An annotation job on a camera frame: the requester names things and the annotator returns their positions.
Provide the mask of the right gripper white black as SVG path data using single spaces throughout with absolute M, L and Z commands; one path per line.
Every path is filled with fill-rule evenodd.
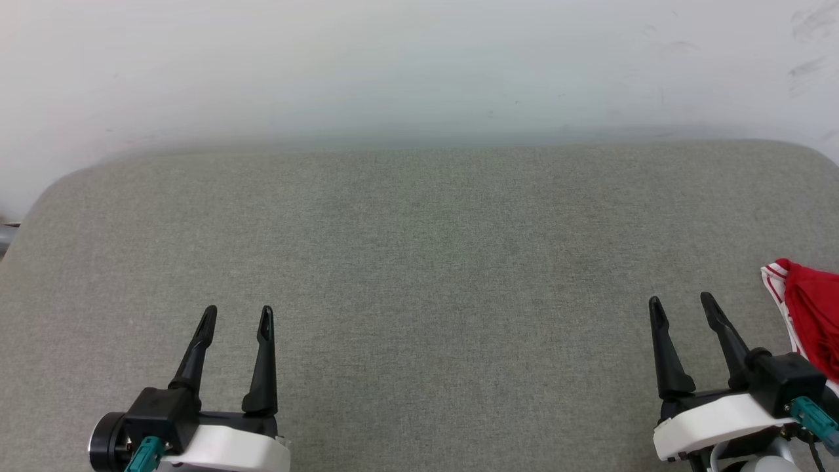
M 654 450 L 663 462 L 794 463 L 785 437 L 793 424 L 784 406 L 759 401 L 747 392 L 749 348 L 710 292 L 700 294 L 708 326 L 717 335 L 728 368 L 728 387 L 696 393 L 669 335 L 669 320 L 657 296 L 648 313 L 660 419 L 653 432 Z

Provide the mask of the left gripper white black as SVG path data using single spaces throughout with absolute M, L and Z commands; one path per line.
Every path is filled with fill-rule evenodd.
M 186 389 L 200 395 L 206 351 L 212 345 L 218 308 L 210 305 L 181 359 L 170 389 Z M 264 305 L 256 332 L 258 353 L 243 413 L 205 412 L 198 430 L 180 455 L 165 454 L 162 471 L 290 471 L 291 451 L 279 434 L 276 417 L 277 365 L 275 317 Z

